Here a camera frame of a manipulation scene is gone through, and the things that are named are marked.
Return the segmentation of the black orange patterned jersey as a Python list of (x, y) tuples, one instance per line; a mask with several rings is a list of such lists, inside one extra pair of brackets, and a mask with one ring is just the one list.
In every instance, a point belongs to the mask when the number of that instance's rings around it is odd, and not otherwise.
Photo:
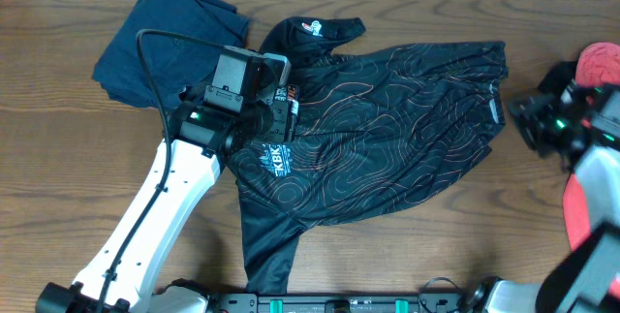
[(250, 141), (228, 163), (249, 292), (285, 294), (305, 232), (427, 201), (480, 163), (504, 128), (503, 42), (337, 52), (364, 30), (358, 18), (295, 16), (263, 40), (261, 52), (290, 60), (299, 108), (291, 141)]

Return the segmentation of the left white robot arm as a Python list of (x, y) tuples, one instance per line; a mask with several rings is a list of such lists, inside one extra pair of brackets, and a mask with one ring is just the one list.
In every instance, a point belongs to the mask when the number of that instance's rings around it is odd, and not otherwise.
[(283, 141), (294, 130), (296, 100), (268, 100), (230, 112), (185, 102), (170, 115), (148, 176), (102, 249), (68, 287), (48, 283), (37, 313), (206, 312), (211, 297), (180, 280), (161, 294), (155, 285), (195, 206), (226, 160), (244, 143)]

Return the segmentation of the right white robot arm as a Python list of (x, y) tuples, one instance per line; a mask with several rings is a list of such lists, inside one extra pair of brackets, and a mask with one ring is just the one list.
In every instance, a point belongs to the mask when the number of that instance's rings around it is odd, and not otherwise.
[(471, 312), (616, 312), (619, 309), (619, 88), (570, 102), (551, 95), (511, 107), (529, 146), (565, 155), (563, 195), (571, 254), (541, 283), (493, 277), (468, 300)]

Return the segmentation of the black garment under red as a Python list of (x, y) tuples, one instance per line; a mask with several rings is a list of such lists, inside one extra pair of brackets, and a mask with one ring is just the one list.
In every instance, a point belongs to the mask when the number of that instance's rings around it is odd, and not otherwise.
[(544, 76), (538, 90), (543, 94), (559, 97), (574, 80), (576, 67), (576, 61), (558, 62)]

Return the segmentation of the folded navy blue garment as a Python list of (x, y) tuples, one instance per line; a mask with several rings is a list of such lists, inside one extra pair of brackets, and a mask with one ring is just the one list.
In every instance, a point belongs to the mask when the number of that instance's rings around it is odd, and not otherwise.
[[(137, 34), (156, 29), (243, 47), (250, 20), (222, 0), (138, 0), (94, 66), (92, 78), (115, 101), (137, 108), (155, 107), (137, 49)], [(212, 80), (220, 50), (173, 37), (143, 37), (144, 59), (166, 110), (179, 106)]]

